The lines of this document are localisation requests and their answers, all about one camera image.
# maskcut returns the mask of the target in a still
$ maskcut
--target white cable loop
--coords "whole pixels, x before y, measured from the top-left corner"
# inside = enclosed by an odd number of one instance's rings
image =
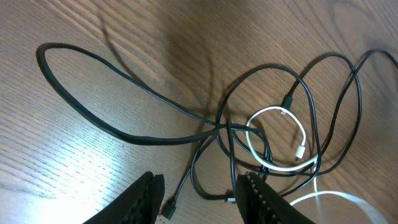
[[[305,140],[307,138],[307,135],[305,134],[304,131],[304,127],[302,126],[302,124],[300,123],[300,121],[296,118],[296,116],[294,116],[294,114],[292,114],[289,110],[280,107],[280,106],[269,106],[267,108],[263,108],[259,111],[257,111],[256,113],[254,113],[246,122],[246,126],[249,126],[251,124],[251,121],[259,114],[268,111],[268,110],[281,110],[283,113],[288,114],[289,116],[291,116],[293,118],[293,120],[298,124],[298,126],[301,129],[301,132],[303,133],[303,141],[301,143],[301,145],[298,147],[296,156],[297,157],[302,157],[302,154],[304,153],[305,150]],[[265,161],[263,158],[261,158],[257,152],[254,150],[253,145],[251,144],[251,140],[250,140],[250,136],[249,136],[249,131],[246,131],[246,139],[248,141],[248,146],[250,148],[250,151],[252,153],[252,155],[254,156],[254,158],[260,162],[262,165],[264,165],[266,168],[270,168],[272,170],[276,170],[276,171],[281,171],[281,172],[290,172],[290,171],[295,171],[295,170],[299,170],[301,168],[304,168],[312,163],[314,163],[315,161],[317,161],[318,159],[318,155],[313,156],[311,159],[309,159],[307,162],[304,162],[300,165],[297,166],[293,166],[293,167],[282,167],[282,166],[276,166],[274,164],[271,164],[267,161]]]

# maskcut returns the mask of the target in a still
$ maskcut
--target wooden surface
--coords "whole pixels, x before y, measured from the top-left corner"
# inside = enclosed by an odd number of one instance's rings
[[[165,175],[169,198],[195,145],[144,147],[100,131],[50,87],[35,59],[44,42],[65,42],[90,50],[122,68],[125,64],[159,93],[214,119],[226,87],[262,63],[283,63],[297,72],[322,53],[336,51],[354,63],[376,47],[397,56],[398,4],[382,1],[0,1],[0,223],[79,223],[106,206],[141,174]],[[68,50],[47,53],[61,83],[100,118],[129,133],[179,137],[208,129],[122,80],[103,65]],[[398,223],[398,82],[383,56],[360,72],[363,118],[352,148],[318,189],[359,196]],[[349,74],[341,61],[317,65],[305,79],[315,98],[321,139]],[[294,79],[282,72],[259,72],[232,95],[236,123],[256,110],[279,104]],[[292,111],[310,131],[303,89]],[[330,167],[345,145],[356,117],[356,92],[347,93],[335,135],[323,159]],[[276,112],[259,120],[275,157],[291,163],[298,128]],[[254,162],[243,150],[237,155]],[[204,189],[231,189],[229,160],[213,144],[197,163]],[[270,177],[276,190],[296,178]],[[289,195],[291,201],[312,186]],[[318,223],[369,223],[350,203],[320,197],[297,208]],[[235,205],[202,200],[187,182],[175,223],[242,223]]]

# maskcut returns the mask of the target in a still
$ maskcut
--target black cable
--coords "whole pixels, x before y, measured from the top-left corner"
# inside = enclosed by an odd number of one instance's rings
[[[200,134],[196,134],[193,136],[187,136],[187,137],[183,137],[183,138],[170,138],[170,139],[166,139],[166,138],[153,138],[153,137],[147,137],[147,136],[134,136],[125,132],[122,132],[112,126],[110,126],[108,123],[105,123],[104,121],[102,121],[101,119],[99,119],[97,116],[95,116],[93,113],[91,113],[89,110],[87,110],[82,104],[80,104],[80,102],[78,102],[71,94],[69,94],[69,92],[66,91],[66,89],[64,89],[64,87],[59,83],[59,81],[55,78],[54,74],[52,73],[51,69],[49,68],[46,58],[45,58],[45,51],[48,49],[70,49],[70,50],[74,50],[77,52],[80,52],[82,54],[85,54],[93,59],[96,59],[98,61],[100,61],[101,63],[103,63],[104,65],[106,65],[108,68],[110,68],[112,71],[116,72],[118,75],[122,76],[123,78],[125,78],[126,80],[132,82],[133,84],[137,85],[138,87],[142,88],[144,91],[146,91],[148,94],[154,96],[155,98],[157,98],[160,101],[163,101],[164,103],[167,103],[168,105],[174,107],[175,109],[177,109],[178,111],[191,116],[193,118],[199,119],[202,122],[211,124],[214,126],[214,128],[210,131],[205,131],[203,133]],[[153,89],[151,89],[149,86],[147,86],[144,82],[140,81],[140,80],[135,80],[132,77],[130,77],[129,75],[123,73],[122,71],[120,71],[119,69],[117,69],[115,66],[113,66],[112,64],[110,64],[108,61],[106,61],[105,59],[103,59],[102,57],[95,55],[87,50],[84,50],[82,48],[76,47],[74,45],[70,45],[70,44],[61,44],[61,43],[47,43],[47,44],[42,44],[41,46],[39,46],[39,48],[36,51],[36,58],[37,58],[37,62],[39,64],[39,67],[44,75],[44,77],[47,79],[47,81],[50,83],[50,85],[53,87],[53,89],[73,108],[75,109],[78,113],[80,113],[84,118],[86,118],[89,122],[91,122],[92,124],[94,124],[95,126],[97,126],[98,128],[100,128],[101,130],[105,131],[106,133],[122,140],[122,141],[126,141],[132,144],[139,144],[139,145],[147,145],[147,146],[166,146],[166,145],[178,145],[178,144],[187,144],[187,143],[191,143],[191,142],[197,142],[198,146],[197,149],[195,151],[195,155],[193,157],[190,169],[186,170],[186,173],[184,175],[184,178],[181,180],[181,182],[178,185],[178,188],[175,192],[174,195],[174,204],[177,200],[177,197],[181,191],[182,185],[184,184],[184,182],[188,179],[188,176],[190,176],[191,178],[191,182],[193,185],[193,188],[195,189],[195,191],[198,193],[199,196],[201,196],[203,199],[207,199],[207,200],[224,200],[226,198],[229,197],[234,197],[233,194],[224,194],[224,195],[212,195],[212,194],[208,194],[207,192],[205,192],[203,189],[199,190],[196,180],[195,180],[195,164],[197,162],[197,160],[199,159],[200,155],[203,153],[203,151],[216,139],[218,145],[220,146],[221,150],[230,158],[230,166],[231,166],[231,181],[233,183],[234,186],[234,181],[236,181],[235,177],[235,164],[239,164],[249,170],[253,170],[254,172],[258,172],[259,175],[265,180],[265,178],[267,177],[267,175],[273,175],[273,176],[278,176],[278,177],[293,177],[295,175],[305,175],[305,176],[309,176],[309,178],[299,184],[298,186],[294,187],[293,189],[291,189],[290,191],[282,194],[282,196],[286,196],[288,194],[291,194],[292,192],[296,191],[297,189],[307,185],[309,182],[311,182],[311,180],[313,180],[313,178],[317,175],[322,175],[322,174],[327,174],[329,172],[331,172],[333,169],[335,169],[340,163],[341,161],[344,159],[346,153],[348,152],[349,148],[351,147],[355,135],[358,131],[359,128],[359,123],[361,121],[361,115],[362,115],[362,94],[361,94],[361,85],[358,79],[358,72],[361,69],[361,67],[363,66],[363,64],[367,61],[367,59],[374,53],[377,52],[381,52],[385,55],[388,56],[388,58],[392,61],[392,63],[398,68],[398,62],[397,60],[387,51],[385,50],[381,50],[381,49],[376,49],[376,50],[371,50],[369,52],[367,52],[364,55],[364,58],[362,59],[362,61],[359,63],[359,65],[355,68],[353,66],[353,64],[348,60],[348,58],[346,58],[344,55],[338,54],[338,53],[326,53],[323,54],[321,56],[319,56],[318,58],[316,58],[315,60],[313,60],[310,64],[308,64],[306,66],[306,68],[303,70],[303,72],[298,75],[297,73],[295,73],[293,70],[283,66],[283,65],[278,65],[278,64],[265,64],[265,65],[260,65],[257,66],[255,68],[250,69],[248,72],[246,72],[245,74],[243,74],[242,76],[240,76],[235,82],[233,82],[233,84],[231,85],[231,88],[228,90],[227,94],[225,94],[224,98],[222,99],[222,103],[220,104],[220,107],[218,108],[218,111],[216,113],[216,121],[211,121],[209,119],[206,119],[202,116],[199,116],[193,112],[191,112],[188,108],[162,96],[161,94],[157,93],[156,91],[154,91]],[[343,59],[349,66],[350,70],[351,70],[351,76],[347,82],[347,84],[343,87],[341,94],[337,100],[336,103],[336,107],[335,107],[335,111],[333,113],[333,117],[331,120],[331,124],[330,124],[330,128],[329,128],[329,134],[326,137],[325,141],[324,141],[324,145],[321,148],[320,142],[319,142],[319,136],[318,136],[318,127],[317,127],[317,114],[315,111],[315,104],[313,102],[313,98],[312,95],[310,93],[310,90],[308,88],[308,86],[305,84],[305,82],[302,80],[307,73],[319,62],[321,62],[322,60],[329,58],[329,57],[338,57],[340,59]],[[262,155],[262,157],[268,161],[272,163],[272,152],[271,152],[271,148],[269,147],[269,143],[267,140],[267,136],[264,132],[264,130],[259,130],[256,128],[250,128],[247,127],[245,125],[242,124],[233,124],[233,123],[229,123],[227,122],[226,124],[221,124],[221,116],[223,114],[223,110],[224,107],[226,105],[226,102],[228,100],[228,98],[231,96],[232,92],[243,82],[245,81],[245,79],[247,79],[249,76],[251,76],[252,74],[260,71],[260,70],[265,70],[265,69],[276,69],[276,70],[282,70],[287,72],[289,75],[293,76],[296,78],[295,83],[292,85],[290,91],[287,93],[284,102],[282,103],[282,106],[289,109],[290,104],[292,103],[293,100],[293,94],[294,91],[296,90],[297,86],[299,84],[301,84],[307,94],[307,98],[308,98],[308,103],[310,105],[310,113],[311,113],[311,119],[312,119],[312,125],[313,125],[313,135],[315,136],[315,144],[317,147],[317,154],[318,154],[318,159],[317,159],[317,168],[316,171],[312,174],[310,173],[306,173],[307,170],[309,170],[309,168],[311,168],[313,166],[309,165],[304,167],[302,170],[300,171],[294,171],[294,172],[290,172],[289,174],[279,174],[279,173],[272,173],[270,172],[270,170],[264,166],[256,166],[253,164],[248,164],[247,162],[241,161],[237,158],[235,158],[234,156],[234,142],[233,140],[235,139],[235,141],[248,153],[251,153],[249,148],[247,147],[247,145],[245,145],[245,143],[242,142],[242,140],[240,140],[240,138],[238,138],[238,135],[236,134],[236,131],[250,131],[253,134],[255,134],[257,137],[259,137],[261,139],[261,141],[264,143],[264,153]],[[329,143],[333,137],[333,132],[335,129],[335,123],[336,123],[336,119],[338,116],[338,112],[341,106],[341,102],[343,101],[343,98],[349,88],[349,86],[352,84],[352,82],[355,81],[356,84],[356,89],[357,89],[357,94],[358,94],[358,115],[357,115],[357,119],[356,119],[356,123],[353,129],[353,133],[351,135],[351,137],[348,139],[348,142],[343,150],[343,153],[341,154],[340,158],[337,160],[337,162],[330,167],[327,170],[324,171],[319,171],[320,170],[320,166],[322,163],[322,155],[325,153],[325,151],[327,150]],[[221,136],[220,136],[220,129],[226,128],[227,129],[227,133],[228,133],[228,141],[229,141],[229,151],[227,150],[227,148],[225,147]]]

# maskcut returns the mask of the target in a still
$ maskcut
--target black connector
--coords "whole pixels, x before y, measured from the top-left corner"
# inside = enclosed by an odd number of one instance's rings
[[[163,206],[163,210],[162,210],[162,215],[170,220],[176,210],[176,206],[175,206],[175,201],[174,200],[169,200],[168,202],[166,202],[166,204]]]
[[[290,111],[290,106],[292,105],[293,102],[293,96],[292,95],[285,95],[284,100],[282,101],[281,107],[287,109]]]

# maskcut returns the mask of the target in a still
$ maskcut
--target wooden table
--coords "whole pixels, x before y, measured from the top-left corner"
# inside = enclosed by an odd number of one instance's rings
[[[195,147],[135,146],[100,131],[47,83],[35,59],[40,44],[78,45],[122,68],[109,49],[111,43],[121,60],[153,89],[214,119],[227,86],[256,65],[282,63],[299,72],[325,52],[343,53],[356,63],[363,53],[377,47],[396,56],[397,10],[394,0],[1,1],[0,223],[83,222],[147,170],[165,175],[165,201],[172,196]],[[47,58],[54,74],[77,99],[123,131],[171,138],[210,128],[88,57],[50,50]],[[342,61],[330,59],[305,78],[315,98],[321,140],[327,135],[348,75]],[[397,70],[387,58],[377,55],[359,76],[363,90],[359,132],[341,165],[318,178],[318,188],[359,196],[389,222],[398,223]],[[274,70],[249,78],[228,102],[234,122],[244,123],[256,110],[280,104],[293,82],[292,77]],[[337,160],[349,138],[356,99],[352,86],[322,169]],[[302,87],[291,109],[309,132],[309,108]],[[259,120],[274,156],[291,163],[301,141],[298,127],[290,126],[293,123],[277,112],[261,115]],[[255,162],[242,149],[236,153]],[[197,176],[211,193],[231,189],[229,159],[216,144],[198,161]],[[296,180],[270,177],[267,182],[283,190]],[[286,199],[311,191],[312,186],[307,186]],[[320,200],[329,223],[369,222],[360,209],[347,209],[349,202],[343,199],[324,196]],[[323,222],[314,202],[303,202],[297,208]],[[235,205],[202,200],[189,181],[177,207],[174,223],[242,223]]]

